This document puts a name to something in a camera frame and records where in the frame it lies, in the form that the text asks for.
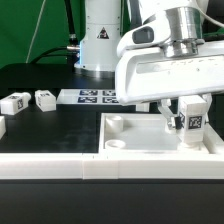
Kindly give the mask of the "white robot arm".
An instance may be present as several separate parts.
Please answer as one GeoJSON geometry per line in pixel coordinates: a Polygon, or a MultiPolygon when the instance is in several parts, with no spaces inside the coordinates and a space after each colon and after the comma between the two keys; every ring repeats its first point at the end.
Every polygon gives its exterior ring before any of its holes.
{"type": "Polygon", "coordinates": [[[224,41],[206,42],[208,0],[127,0],[131,30],[119,31],[119,0],[86,0],[84,73],[115,74],[119,103],[224,91],[224,41]]]}

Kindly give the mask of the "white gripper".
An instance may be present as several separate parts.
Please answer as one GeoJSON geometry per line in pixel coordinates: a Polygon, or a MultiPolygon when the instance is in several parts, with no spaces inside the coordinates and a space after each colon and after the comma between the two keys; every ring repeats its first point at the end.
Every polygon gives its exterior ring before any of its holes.
{"type": "Polygon", "coordinates": [[[170,36],[168,27],[156,24],[143,25],[123,36],[117,47],[117,100],[123,105],[159,100],[158,110],[168,129],[174,130],[180,118],[171,111],[170,99],[203,94],[204,123],[208,123],[210,93],[224,92],[224,40],[200,45],[196,56],[167,58],[160,45],[170,36]]]}

